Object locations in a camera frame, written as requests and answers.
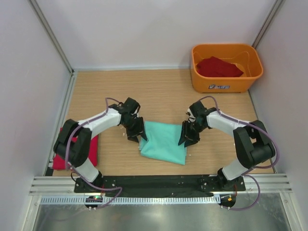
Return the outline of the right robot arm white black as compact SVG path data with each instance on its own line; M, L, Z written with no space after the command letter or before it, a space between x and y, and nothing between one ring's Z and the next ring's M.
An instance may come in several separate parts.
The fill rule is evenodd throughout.
M217 173L217 185L221 190L229 190L243 174L278 155L275 142L259 120L239 120L221 112L217 106L206 108L201 101L194 102L187 115L188 119L182 123L179 145L188 147L197 144L200 133L212 128L234 139L236 158Z

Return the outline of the teal t shirt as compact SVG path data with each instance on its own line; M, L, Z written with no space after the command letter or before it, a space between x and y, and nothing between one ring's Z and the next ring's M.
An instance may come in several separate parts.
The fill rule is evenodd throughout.
M183 144L178 145L181 128L181 125L146 121L147 140L140 140L141 156L184 165L187 149Z

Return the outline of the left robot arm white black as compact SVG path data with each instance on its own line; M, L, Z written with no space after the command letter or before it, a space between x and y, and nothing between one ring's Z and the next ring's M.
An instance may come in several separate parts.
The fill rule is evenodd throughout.
M89 191L98 192L103 186L101 172L89 159L91 140L105 130L122 125L129 141L147 140L143 118L139 116L140 104L128 97L124 102L116 101L90 118L65 121L53 146L55 154L64 160L65 167L71 167L85 181Z

